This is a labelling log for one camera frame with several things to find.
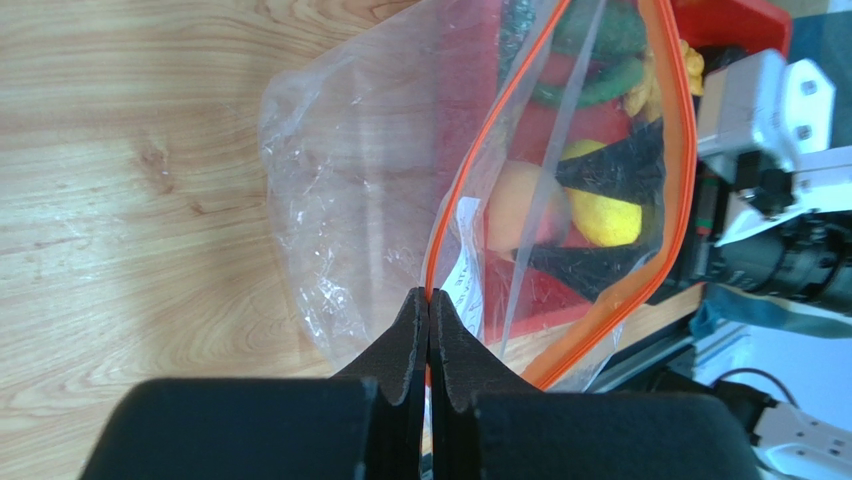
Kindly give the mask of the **peach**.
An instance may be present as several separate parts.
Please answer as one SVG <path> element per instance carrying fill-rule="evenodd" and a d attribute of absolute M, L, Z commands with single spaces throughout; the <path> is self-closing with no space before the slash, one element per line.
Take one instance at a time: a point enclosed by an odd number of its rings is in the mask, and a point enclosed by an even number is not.
<path fill-rule="evenodd" d="M 552 174 L 535 164 L 508 161 L 504 164 L 486 209 L 486 246 L 499 257 L 513 261 L 536 193 L 544 195 L 544 209 L 537 223 L 534 244 L 560 246 L 571 231 L 571 202 Z"/>

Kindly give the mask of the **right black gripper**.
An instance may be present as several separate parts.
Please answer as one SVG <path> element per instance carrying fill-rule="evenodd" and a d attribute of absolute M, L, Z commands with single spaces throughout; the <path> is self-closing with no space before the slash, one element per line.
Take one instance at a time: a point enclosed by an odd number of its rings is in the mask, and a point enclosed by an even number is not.
<path fill-rule="evenodd" d="M 638 205 L 651 205 L 665 179 L 664 123 L 635 128 L 625 139 L 591 153 L 563 160 L 554 177 L 563 187 Z M 674 264 L 647 301 L 657 305 L 708 279 L 711 250 L 719 236 L 728 185 L 698 162 L 684 238 Z M 656 255 L 642 244 L 575 247 L 535 244 L 511 250 L 511 259 L 531 271 L 530 295 L 536 303 L 594 303 L 609 287 Z"/>

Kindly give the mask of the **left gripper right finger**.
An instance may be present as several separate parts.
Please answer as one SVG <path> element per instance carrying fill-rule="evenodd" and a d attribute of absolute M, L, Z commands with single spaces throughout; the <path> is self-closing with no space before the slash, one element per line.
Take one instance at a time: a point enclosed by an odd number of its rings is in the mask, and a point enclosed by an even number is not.
<path fill-rule="evenodd" d="M 429 299 L 438 479 L 755 479 L 742 425 L 697 393 L 546 393 Z"/>

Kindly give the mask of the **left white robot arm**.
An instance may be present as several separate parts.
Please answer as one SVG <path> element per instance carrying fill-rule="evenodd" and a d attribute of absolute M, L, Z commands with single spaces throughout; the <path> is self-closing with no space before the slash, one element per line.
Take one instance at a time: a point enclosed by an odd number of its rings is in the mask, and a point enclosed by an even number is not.
<path fill-rule="evenodd" d="M 328 379 L 161 378 L 113 411 L 85 479 L 847 479 L 851 435 L 756 389 L 669 370 L 546 393 L 412 289 Z"/>

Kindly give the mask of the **clear zip top bag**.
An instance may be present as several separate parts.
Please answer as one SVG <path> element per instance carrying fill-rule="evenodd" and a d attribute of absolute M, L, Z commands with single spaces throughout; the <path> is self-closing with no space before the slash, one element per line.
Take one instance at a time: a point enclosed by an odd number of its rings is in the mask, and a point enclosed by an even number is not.
<path fill-rule="evenodd" d="M 410 289 L 436 288 L 449 295 L 462 325 L 522 378 L 544 390 L 585 389 L 614 353 L 622 322 L 669 273 L 686 230 L 696 126 L 672 2 L 629 1 L 648 46 L 600 61 L 591 49 L 604 3 L 580 54 L 563 55 L 551 44 L 571 1 L 498 1 L 508 14 L 492 42 L 497 69 L 485 77 L 496 91 L 440 202 L 428 191 L 439 116 L 447 110 L 459 127 L 474 101 L 449 92 L 433 68 L 451 60 L 450 78 L 459 81 L 489 56 L 474 43 L 438 46 L 419 24 L 421 2 L 304 69 L 277 75 L 263 95 L 260 157 L 297 314 L 315 345 L 343 366 L 390 327 Z M 567 136 L 575 114 L 587 109 L 576 108 L 584 81 L 627 57 L 644 66 L 642 81 L 614 99 L 639 120 L 628 135 L 664 123 L 663 190 L 642 241 L 656 255 L 580 319 L 512 338 L 512 322 L 531 304 L 522 292 L 531 271 L 486 246 L 493 187 L 508 161 L 554 177 L 561 161 L 606 146 L 570 147 Z M 538 82 L 566 88 L 558 109 L 531 101 Z"/>

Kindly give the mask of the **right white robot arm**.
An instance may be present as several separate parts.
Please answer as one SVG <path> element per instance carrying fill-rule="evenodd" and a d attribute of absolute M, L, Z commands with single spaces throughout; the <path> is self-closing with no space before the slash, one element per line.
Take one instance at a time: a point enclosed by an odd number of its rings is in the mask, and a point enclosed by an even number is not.
<path fill-rule="evenodd" d="M 583 193 L 600 193 L 619 200 L 617 188 L 662 183 L 663 123 L 656 120 L 634 128 L 623 140 L 582 154 L 556 169 L 560 185 Z M 662 285 L 651 295 L 656 305 L 699 283 L 735 287 L 758 296 L 771 296 L 848 315 L 851 312 L 851 212 L 830 213 L 811 207 L 789 220 L 781 213 L 792 208 L 792 178 L 780 170 L 757 174 L 756 192 L 746 210 L 761 216 L 772 209 L 771 226 L 741 240 L 724 242 L 725 222 L 733 219 L 737 200 L 732 186 L 700 165 L 694 183 L 693 205 L 677 259 Z M 643 218 L 638 239 L 624 246 L 563 247 L 537 244 L 529 267 L 550 275 L 587 301 L 627 274 L 627 263 L 650 252 L 643 245 L 655 219 L 651 195 L 627 194 Z"/>

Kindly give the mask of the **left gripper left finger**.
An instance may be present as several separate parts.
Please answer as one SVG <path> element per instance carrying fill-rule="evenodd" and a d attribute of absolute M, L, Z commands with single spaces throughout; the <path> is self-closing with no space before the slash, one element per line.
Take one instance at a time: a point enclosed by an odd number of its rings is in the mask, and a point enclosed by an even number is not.
<path fill-rule="evenodd" d="M 420 288 L 335 375 L 159 378 L 110 415 L 86 479 L 417 479 L 428 305 Z"/>

